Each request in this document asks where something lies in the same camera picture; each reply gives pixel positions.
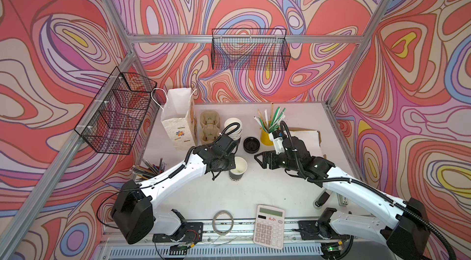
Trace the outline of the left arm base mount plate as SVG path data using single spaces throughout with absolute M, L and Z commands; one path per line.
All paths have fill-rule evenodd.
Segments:
M 177 209 L 172 209 L 158 215 L 151 232 L 152 242 L 197 244 L 202 240 L 203 230 L 203 222 L 187 221 Z

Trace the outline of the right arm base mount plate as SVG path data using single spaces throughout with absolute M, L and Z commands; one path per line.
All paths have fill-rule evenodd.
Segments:
M 335 232 L 330 225 L 336 212 L 336 208 L 328 207 L 317 220 L 300 220 L 296 231 L 300 233 L 302 240 L 348 240 L 349 235 Z

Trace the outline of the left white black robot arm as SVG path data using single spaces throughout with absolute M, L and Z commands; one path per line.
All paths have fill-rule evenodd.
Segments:
M 221 172 L 235 169 L 235 152 L 239 144 L 239 140 L 223 134 L 213 143 L 191 147 L 181 163 L 161 175 L 142 183 L 126 182 L 111 211 L 111 217 L 126 242 L 136 244 L 148 234 L 181 239 L 186 219 L 175 209 L 164 212 L 158 206 L 194 179 L 207 173 L 217 177 Z

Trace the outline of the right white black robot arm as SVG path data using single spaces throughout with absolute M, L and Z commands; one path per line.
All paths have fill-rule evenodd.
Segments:
M 352 235 L 385 245 L 403 260 L 424 260 L 429 236 L 434 234 L 449 259 L 457 258 L 448 240 L 429 222 L 422 202 L 388 195 L 352 177 L 324 157 L 311 155 L 297 137 L 285 138 L 281 152 L 262 152 L 255 160 L 263 169 L 294 171 L 297 178 L 341 195 L 369 212 L 368 216 L 351 215 L 326 208 L 314 228 L 314 234 L 323 239 Z

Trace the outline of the black white paper coffee cup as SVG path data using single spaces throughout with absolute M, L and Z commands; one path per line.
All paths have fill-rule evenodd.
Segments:
M 233 181 L 239 181 L 247 171 L 247 161 L 239 156 L 235 157 L 235 168 L 229 171 L 229 178 Z

